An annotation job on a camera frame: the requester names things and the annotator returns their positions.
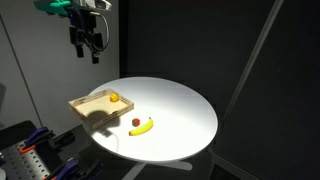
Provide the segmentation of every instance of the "cable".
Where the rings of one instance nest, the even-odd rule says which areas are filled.
[[[84,35],[85,35],[85,41],[86,41],[86,44],[88,45],[88,47],[89,47],[89,49],[90,49],[90,51],[93,51],[93,48],[92,48],[92,43],[90,42],[88,42],[88,30],[85,28],[85,26],[84,26],[84,24],[83,24],[83,17],[82,17],[82,14],[80,13],[80,11],[79,11],[79,8],[78,8],[78,5],[77,5],[77,3],[76,3],[76,0],[71,0],[70,1],[71,2],[71,4],[72,4],[72,6],[74,7],[74,9],[76,10],[76,12],[77,12],[77,14],[78,14],[78,17],[79,17],[79,19],[80,19],[80,24],[81,24],[81,26],[82,26],[82,29],[84,30]]]
[[[109,44],[109,39],[110,39],[110,33],[109,33],[110,31],[109,31],[108,22],[107,22],[106,18],[105,18],[104,16],[102,16],[100,13],[90,12],[90,14],[91,14],[91,15],[94,15],[94,16],[99,16],[100,18],[102,18],[103,21],[104,21],[104,23],[105,23],[105,25],[106,25],[107,42],[106,42],[105,46],[104,46],[102,49],[100,49],[99,47],[97,47],[96,45],[93,44],[93,46],[94,46],[96,49],[98,49],[99,51],[103,51],[103,50],[105,50],[105,49],[107,48],[107,46],[108,46],[108,44]]]

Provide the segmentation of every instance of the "round tabletop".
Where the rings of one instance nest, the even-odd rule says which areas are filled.
[[[0,168],[0,179],[6,179],[6,177],[6,172],[2,168]]]
[[[131,77],[105,83],[90,94],[111,88],[134,103],[134,109],[98,130],[84,129],[101,147],[118,156],[149,163],[191,157],[214,138],[218,120],[210,103],[179,83],[150,77]],[[140,126],[153,119],[148,132],[129,136],[132,120]]]

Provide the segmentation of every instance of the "wooden tray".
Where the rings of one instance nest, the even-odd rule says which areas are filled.
[[[110,95],[117,93],[112,89],[84,96],[72,101],[69,105],[82,121],[92,130],[98,129],[108,121],[119,117],[134,108],[134,103],[119,93],[117,102],[110,101]]]

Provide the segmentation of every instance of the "orange fruit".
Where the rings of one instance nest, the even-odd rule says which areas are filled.
[[[111,102],[117,102],[118,100],[119,100],[119,96],[118,96],[117,93],[112,93],[112,94],[110,95],[110,101],[111,101]]]

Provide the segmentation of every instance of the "banana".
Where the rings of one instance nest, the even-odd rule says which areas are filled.
[[[149,117],[149,121],[143,126],[137,127],[129,132],[129,136],[137,136],[148,132],[153,127],[153,120]]]

